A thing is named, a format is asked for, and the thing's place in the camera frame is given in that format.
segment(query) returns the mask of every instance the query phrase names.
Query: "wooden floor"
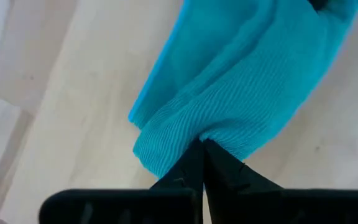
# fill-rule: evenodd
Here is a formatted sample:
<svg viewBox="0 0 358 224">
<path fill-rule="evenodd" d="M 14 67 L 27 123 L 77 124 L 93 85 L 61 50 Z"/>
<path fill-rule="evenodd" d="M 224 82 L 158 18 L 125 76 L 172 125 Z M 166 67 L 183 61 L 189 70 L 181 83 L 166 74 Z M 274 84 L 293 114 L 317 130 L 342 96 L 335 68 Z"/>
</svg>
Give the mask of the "wooden floor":
<svg viewBox="0 0 358 224">
<path fill-rule="evenodd" d="M 0 0 L 0 223 L 37 223 L 63 189 L 156 181 L 132 153 L 127 115 L 181 5 Z M 358 189 L 358 20 L 319 87 L 246 163 L 284 187 Z"/>
</svg>

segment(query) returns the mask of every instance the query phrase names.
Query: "blue cloth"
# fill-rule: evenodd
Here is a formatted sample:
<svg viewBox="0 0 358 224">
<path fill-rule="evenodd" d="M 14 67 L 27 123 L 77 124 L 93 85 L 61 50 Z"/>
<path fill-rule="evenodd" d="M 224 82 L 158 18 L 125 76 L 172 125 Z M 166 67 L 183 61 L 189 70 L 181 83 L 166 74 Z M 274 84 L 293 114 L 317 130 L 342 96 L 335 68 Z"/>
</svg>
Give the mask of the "blue cloth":
<svg viewBox="0 0 358 224">
<path fill-rule="evenodd" d="M 243 160 L 275 137 L 332 63 L 358 0 L 191 0 L 129 119 L 162 177 L 194 138 Z"/>
</svg>

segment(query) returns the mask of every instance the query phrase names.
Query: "turquoise fabric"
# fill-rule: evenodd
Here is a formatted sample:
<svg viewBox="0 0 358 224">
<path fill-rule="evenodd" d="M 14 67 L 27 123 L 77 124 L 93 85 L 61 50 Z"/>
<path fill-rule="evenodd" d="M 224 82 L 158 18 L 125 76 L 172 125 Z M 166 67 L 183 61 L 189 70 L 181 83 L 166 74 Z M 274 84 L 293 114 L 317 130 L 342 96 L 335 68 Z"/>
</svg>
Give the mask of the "turquoise fabric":
<svg viewBox="0 0 358 224">
<path fill-rule="evenodd" d="M 162 177 L 194 138 L 243 160 L 286 125 L 332 63 L 358 0 L 191 0 L 129 119 Z"/>
</svg>

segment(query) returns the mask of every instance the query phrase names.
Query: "knitted fabric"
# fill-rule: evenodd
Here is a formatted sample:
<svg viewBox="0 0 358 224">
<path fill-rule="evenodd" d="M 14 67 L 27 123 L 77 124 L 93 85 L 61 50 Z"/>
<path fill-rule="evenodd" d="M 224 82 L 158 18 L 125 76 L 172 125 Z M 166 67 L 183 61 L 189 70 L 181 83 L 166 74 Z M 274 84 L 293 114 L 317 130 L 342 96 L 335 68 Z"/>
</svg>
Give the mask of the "knitted fabric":
<svg viewBox="0 0 358 224">
<path fill-rule="evenodd" d="M 275 137 L 332 63 L 358 0 L 189 0 L 129 119 L 162 177 L 194 138 L 243 160 Z"/>
</svg>

